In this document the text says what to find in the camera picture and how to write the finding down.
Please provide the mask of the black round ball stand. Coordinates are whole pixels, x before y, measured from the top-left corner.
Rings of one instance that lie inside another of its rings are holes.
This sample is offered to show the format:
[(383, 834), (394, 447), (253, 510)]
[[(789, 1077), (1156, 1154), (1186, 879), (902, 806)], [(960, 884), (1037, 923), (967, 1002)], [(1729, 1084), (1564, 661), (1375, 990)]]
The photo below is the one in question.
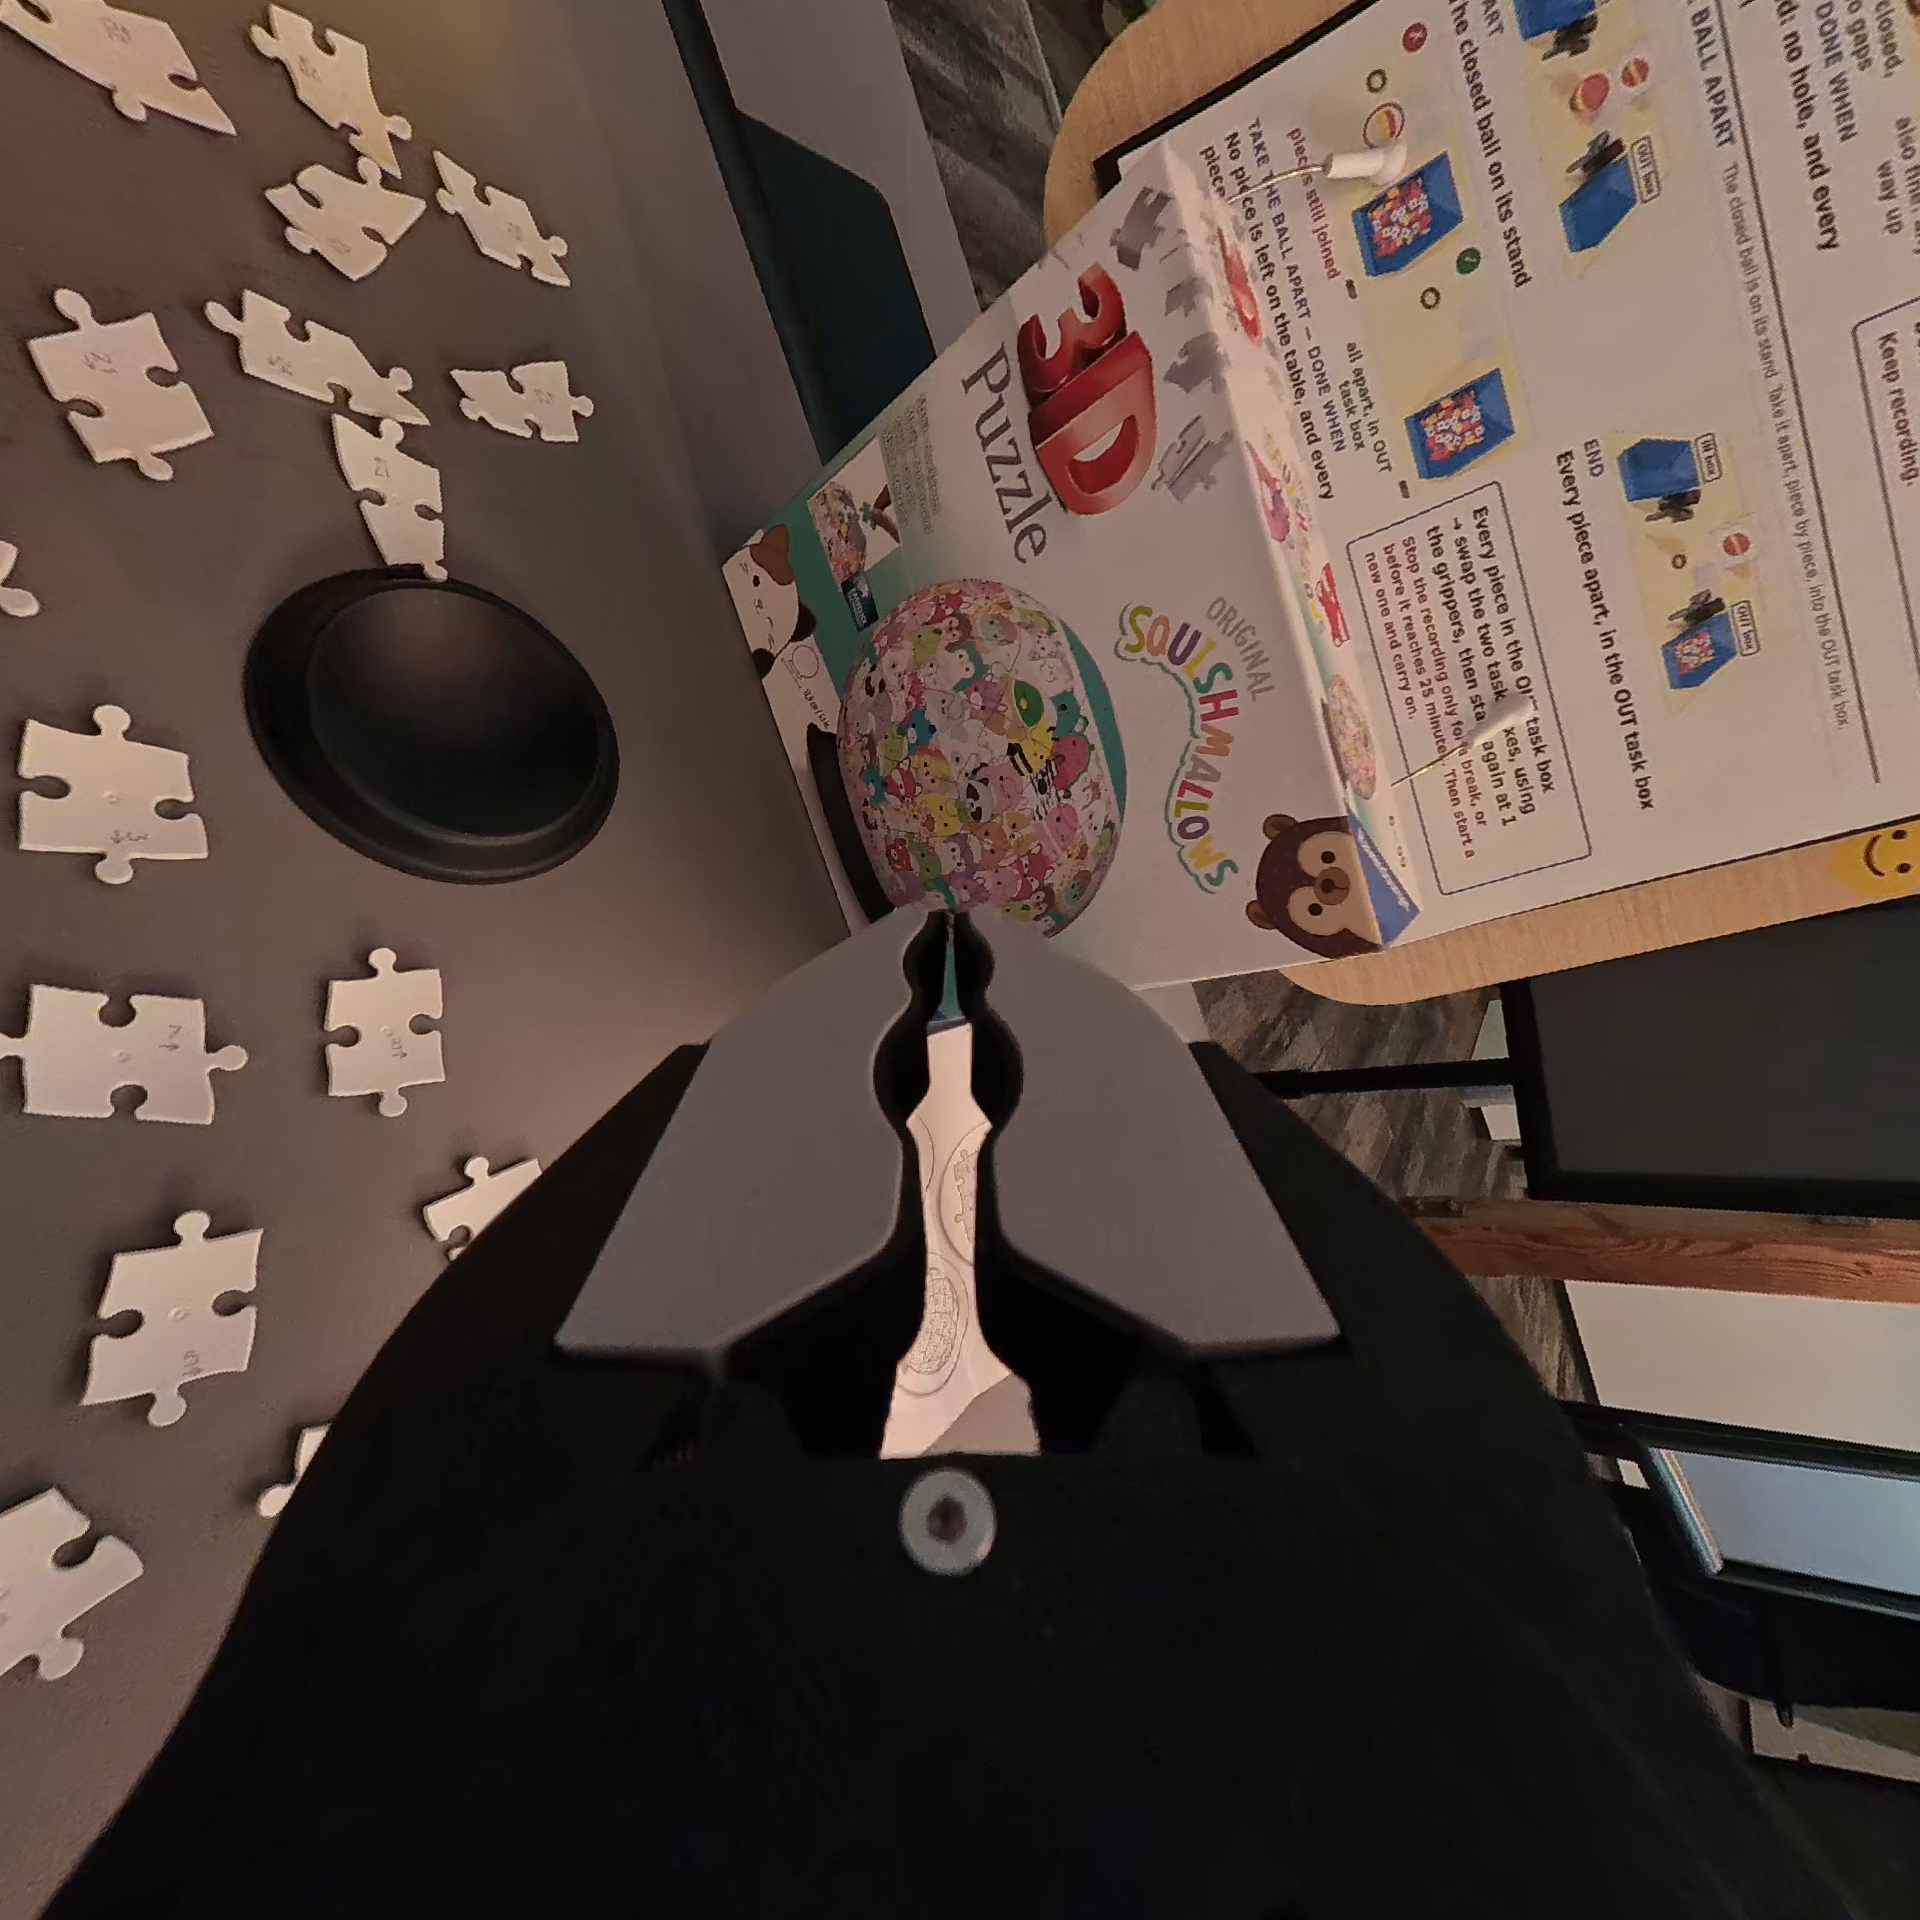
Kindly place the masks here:
[(617, 731), (587, 665), (507, 596), (423, 566), (290, 593), (250, 643), (242, 693), (277, 787), (405, 876), (546, 876), (615, 814)]

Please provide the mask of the wooden ledge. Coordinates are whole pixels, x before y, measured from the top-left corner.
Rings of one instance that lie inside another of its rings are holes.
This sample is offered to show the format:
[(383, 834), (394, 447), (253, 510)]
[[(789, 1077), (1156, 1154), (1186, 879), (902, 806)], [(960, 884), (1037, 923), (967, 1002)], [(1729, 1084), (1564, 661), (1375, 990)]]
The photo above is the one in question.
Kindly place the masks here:
[(1914, 1220), (1569, 1202), (1407, 1202), (1469, 1276), (1917, 1303)]

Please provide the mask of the black flat screen monitor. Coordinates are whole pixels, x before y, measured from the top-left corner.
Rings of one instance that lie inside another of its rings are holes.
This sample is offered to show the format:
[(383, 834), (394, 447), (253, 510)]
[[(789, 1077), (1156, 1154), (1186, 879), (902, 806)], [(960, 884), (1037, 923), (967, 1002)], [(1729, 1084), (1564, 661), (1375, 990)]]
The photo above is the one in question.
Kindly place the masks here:
[(1917, 900), (1501, 988), (1538, 1202), (1917, 1218)]

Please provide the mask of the white puzzle pieces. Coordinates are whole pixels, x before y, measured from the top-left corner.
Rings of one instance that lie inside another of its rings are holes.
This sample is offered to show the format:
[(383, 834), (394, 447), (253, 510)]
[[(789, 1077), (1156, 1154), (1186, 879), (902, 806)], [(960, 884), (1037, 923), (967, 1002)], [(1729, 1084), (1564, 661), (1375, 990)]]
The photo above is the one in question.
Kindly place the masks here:
[[(355, 37), (269, 4), (245, 37), (277, 64), (302, 108), (347, 140), (353, 175), (305, 167), (262, 198), (282, 221), (282, 243), (321, 260), (347, 286), (387, 264), (423, 221), (424, 198), (400, 189), (394, 146), (413, 124), (378, 106), (369, 51)], [(152, 112), (176, 126), (231, 140), (220, 106), (176, 28), (125, 4), (5, 4), (5, 34), (58, 61), (106, 92), (136, 126)], [(535, 268), (539, 286), (568, 286), (561, 234), (545, 240), (531, 212), (436, 157), (438, 208), (468, 221), (486, 260)], [(50, 296), (59, 329), (27, 342), (27, 357), (101, 467), (134, 467), (146, 484), (176, 482), (176, 458), (214, 440), (214, 419), (182, 379), (178, 357), (152, 310), (104, 314), (79, 287)], [(431, 423), (415, 376), (373, 357), (345, 329), (302, 320), (262, 287), (210, 299), (203, 320), (235, 355), (235, 370), (279, 395), (324, 409), (327, 440), (355, 515), (383, 566), (423, 566), (446, 583), (448, 532), (442, 467), (409, 452), (405, 436)], [(593, 399), (571, 390), (565, 363), (525, 367), (456, 367), (457, 410), (522, 444), (579, 444)], [(83, 858), (101, 884), (125, 884), (146, 866), (190, 866), (210, 857), (195, 814), (194, 755), (167, 740), (141, 740), (134, 713), (106, 701), (86, 726), (23, 716), (17, 732), (17, 853)], [(438, 1018), (446, 978), (436, 967), (398, 967), (375, 947), (363, 975), (324, 988), (324, 1077), (333, 1097), (373, 1097), (378, 1116), (400, 1116), (409, 1089), (446, 1084)], [(125, 999), (111, 1018), (101, 988), (27, 988), (27, 1024), (5, 1034), (5, 1062), (20, 1067), (20, 1109), (29, 1116), (113, 1121), (115, 1100), (136, 1095), (134, 1116), (151, 1125), (216, 1121), (216, 1076), (250, 1063), (242, 1045), (210, 1045), (200, 994)], [(83, 1405), (142, 1399), (151, 1426), (178, 1422), (186, 1386), (242, 1374), (253, 1361), (262, 1230), (214, 1233), (203, 1212), (186, 1212), (172, 1238), (151, 1251), (115, 1252), (101, 1297), (101, 1321), (134, 1318), (134, 1330), (93, 1339)], [(83, 1510), (59, 1489), (33, 1491), (5, 1513), (5, 1674), (29, 1666), (39, 1680), (69, 1674), (83, 1658), (77, 1622), (142, 1574), (136, 1549), (101, 1538), (83, 1559), (59, 1555), (89, 1531)]]

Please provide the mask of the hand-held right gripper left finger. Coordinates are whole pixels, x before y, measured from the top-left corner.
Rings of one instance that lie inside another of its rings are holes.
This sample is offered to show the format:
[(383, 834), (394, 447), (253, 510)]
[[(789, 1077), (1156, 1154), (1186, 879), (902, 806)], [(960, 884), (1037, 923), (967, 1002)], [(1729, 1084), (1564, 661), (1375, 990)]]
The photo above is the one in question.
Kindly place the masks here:
[(949, 914), (902, 909), (707, 1045), (561, 1324), (561, 1354), (773, 1395), (806, 1453), (877, 1455), (924, 1318), (909, 1115)]

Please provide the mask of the white printed instruction poster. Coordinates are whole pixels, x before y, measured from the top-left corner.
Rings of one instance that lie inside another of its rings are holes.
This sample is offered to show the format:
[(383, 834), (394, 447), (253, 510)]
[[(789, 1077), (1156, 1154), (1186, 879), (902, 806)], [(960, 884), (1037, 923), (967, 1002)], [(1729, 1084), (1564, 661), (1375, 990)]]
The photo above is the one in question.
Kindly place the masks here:
[(1393, 789), (1404, 942), (1917, 816), (1917, 4), (1345, 4), (1153, 146), (1267, 243), (1393, 780), (1536, 701)]

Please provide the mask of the colourful puzzle box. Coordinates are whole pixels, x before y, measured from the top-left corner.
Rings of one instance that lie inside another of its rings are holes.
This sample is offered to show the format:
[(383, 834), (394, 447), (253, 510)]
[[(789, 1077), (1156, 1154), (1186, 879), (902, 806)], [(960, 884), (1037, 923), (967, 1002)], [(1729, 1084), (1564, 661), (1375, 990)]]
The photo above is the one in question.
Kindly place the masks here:
[(1254, 228), (1148, 157), (723, 564), (849, 927), (1133, 988), (1417, 931)]

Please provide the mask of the white instruction leaflet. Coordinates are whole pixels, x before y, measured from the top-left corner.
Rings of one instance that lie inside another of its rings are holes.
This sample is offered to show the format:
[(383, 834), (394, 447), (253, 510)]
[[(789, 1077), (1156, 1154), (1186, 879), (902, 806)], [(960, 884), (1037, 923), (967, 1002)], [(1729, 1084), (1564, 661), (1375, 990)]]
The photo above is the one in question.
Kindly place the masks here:
[(992, 1125), (972, 1097), (972, 1024), (930, 1032), (930, 1091), (909, 1115), (924, 1215), (924, 1309), (900, 1361), (883, 1455), (1033, 1455), (1037, 1430), (1024, 1381), (980, 1324), (980, 1154)]

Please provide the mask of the dark teal seat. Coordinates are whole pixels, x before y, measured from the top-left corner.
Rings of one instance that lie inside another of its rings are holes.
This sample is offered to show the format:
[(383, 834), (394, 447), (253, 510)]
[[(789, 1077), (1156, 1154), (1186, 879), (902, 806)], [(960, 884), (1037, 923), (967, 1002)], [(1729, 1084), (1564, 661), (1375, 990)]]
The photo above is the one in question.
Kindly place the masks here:
[(840, 455), (939, 347), (883, 192), (793, 136), (739, 119), (761, 192), (756, 268), (819, 458)]

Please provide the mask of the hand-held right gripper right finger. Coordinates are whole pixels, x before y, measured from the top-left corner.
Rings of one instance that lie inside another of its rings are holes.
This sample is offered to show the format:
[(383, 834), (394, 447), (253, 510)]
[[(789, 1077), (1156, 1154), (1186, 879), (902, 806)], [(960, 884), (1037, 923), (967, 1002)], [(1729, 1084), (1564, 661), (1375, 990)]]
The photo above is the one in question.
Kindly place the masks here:
[(960, 914), (976, 1024), (980, 1308), (1040, 1453), (1092, 1453), (1166, 1383), (1224, 1440), (1219, 1366), (1336, 1354), (1339, 1327), (1195, 1048), (1033, 927)]

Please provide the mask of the light wooden board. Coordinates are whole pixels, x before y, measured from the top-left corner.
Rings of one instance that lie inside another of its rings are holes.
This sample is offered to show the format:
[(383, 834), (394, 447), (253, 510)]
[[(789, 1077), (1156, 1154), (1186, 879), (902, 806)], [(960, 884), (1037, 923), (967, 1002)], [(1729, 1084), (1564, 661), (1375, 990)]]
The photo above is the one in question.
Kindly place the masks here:
[[(1057, 243), (1092, 212), (1099, 168), (1128, 140), (1207, 92), (1239, 85), (1336, 13), (1339, 4), (1150, 7), (1112, 40), (1065, 106), (1044, 168), (1044, 240)], [(1258, 972), (1258, 981), (1287, 978), (1349, 1004), (1425, 1002), (1883, 902), (1836, 884), (1826, 853), (1836, 838), (1542, 905), (1382, 954)]]

